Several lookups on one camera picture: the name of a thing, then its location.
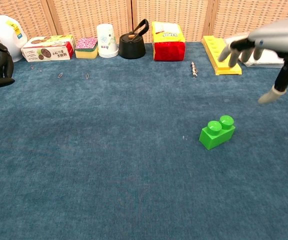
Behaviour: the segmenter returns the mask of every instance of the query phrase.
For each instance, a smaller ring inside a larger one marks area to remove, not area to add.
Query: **white container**
[[[23,58],[21,48],[27,41],[28,38],[18,21],[9,16],[0,15],[0,43],[7,47],[13,62]]]
[[[102,58],[112,58],[119,54],[112,24],[100,24],[96,27],[98,55]]]

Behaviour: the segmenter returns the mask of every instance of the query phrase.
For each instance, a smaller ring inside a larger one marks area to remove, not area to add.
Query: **snack box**
[[[75,55],[78,59],[95,59],[98,51],[98,39],[96,37],[83,37],[76,44]]]
[[[153,59],[155,61],[183,61],[185,37],[178,24],[152,22]]]
[[[31,38],[21,52],[28,62],[70,60],[75,46],[72,35],[38,36]]]

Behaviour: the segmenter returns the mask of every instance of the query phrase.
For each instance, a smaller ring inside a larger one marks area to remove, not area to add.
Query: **kettle handle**
[[[145,34],[145,33],[149,30],[149,28],[150,28],[149,22],[148,22],[146,19],[143,19],[143,20],[139,23],[139,25],[133,30],[133,33],[134,33],[137,29],[139,29],[140,27],[142,27],[142,26],[144,26],[144,25],[145,25],[145,27],[138,33],[138,35],[139,35],[139,36],[142,36],[143,34]]]

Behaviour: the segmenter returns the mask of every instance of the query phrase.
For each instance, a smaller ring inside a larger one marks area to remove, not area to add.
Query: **black kettle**
[[[139,33],[135,33],[140,27],[145,27]],[[129,33],[123,34],[119,38],[118,54],[124,59],[139,59],[146,53],[142,35],[149,30],[149,22],[144,19],[139,25]]]

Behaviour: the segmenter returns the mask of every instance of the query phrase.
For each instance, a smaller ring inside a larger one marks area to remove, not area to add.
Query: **green lego brick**
[[[229,115],[223,115],[219,121],[208,122],[200,133],[199,141],[210,150],[230,140],[234,131],[234,119]]]

